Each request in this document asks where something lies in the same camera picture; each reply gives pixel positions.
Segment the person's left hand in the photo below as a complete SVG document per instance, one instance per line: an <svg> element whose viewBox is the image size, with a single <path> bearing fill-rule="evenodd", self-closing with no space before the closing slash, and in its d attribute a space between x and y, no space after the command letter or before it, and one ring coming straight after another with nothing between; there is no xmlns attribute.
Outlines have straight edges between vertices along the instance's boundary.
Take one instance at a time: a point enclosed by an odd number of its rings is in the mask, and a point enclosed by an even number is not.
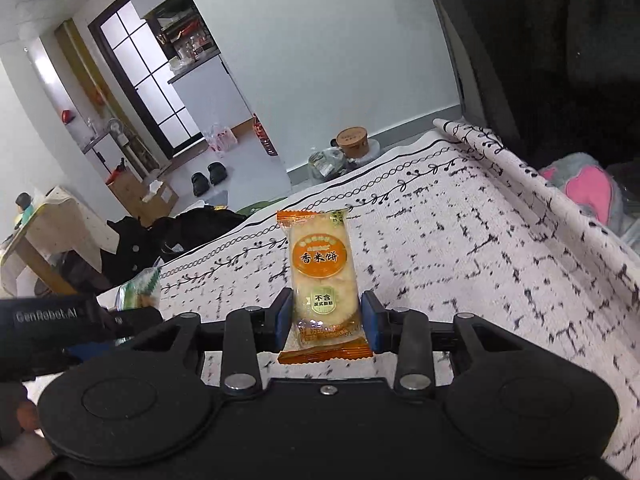
<svg viewBox="0 0 640 480"><path fill-rule="evenodd" d="M1 445L9 445L23 432L39 428L37 407L20 382L2 382L0 401Z"/></svg>

